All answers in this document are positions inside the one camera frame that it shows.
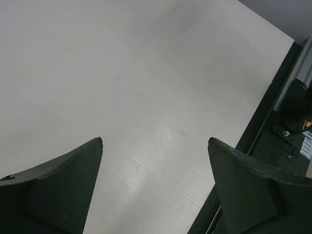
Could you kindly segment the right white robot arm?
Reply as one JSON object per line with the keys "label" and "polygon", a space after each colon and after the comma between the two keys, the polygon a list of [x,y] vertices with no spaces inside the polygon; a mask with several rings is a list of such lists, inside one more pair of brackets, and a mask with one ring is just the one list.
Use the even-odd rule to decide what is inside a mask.
{"label": "right white robot arm", "polygon": [[312,128],[312,88],[294,79],[287,90],[280,114],[287,131],[309,131]]}

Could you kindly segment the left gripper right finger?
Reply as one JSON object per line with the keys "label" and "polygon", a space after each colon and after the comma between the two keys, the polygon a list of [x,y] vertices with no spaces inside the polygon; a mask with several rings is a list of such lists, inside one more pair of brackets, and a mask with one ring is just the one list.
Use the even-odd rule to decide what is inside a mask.
{"label": "left gripper right finger", "polygon": [[208,153],[230,234],[310,234],[312,180],[248,156],[217,138]]}

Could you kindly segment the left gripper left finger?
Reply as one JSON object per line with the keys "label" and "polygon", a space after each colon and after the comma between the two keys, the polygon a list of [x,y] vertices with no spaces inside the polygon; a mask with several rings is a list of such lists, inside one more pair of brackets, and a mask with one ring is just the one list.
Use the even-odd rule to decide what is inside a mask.
{"label": "left gripper left finger", "polygon": [[103,142],[78,148],[0,180],[2,234],[81,234],[84,231]]}

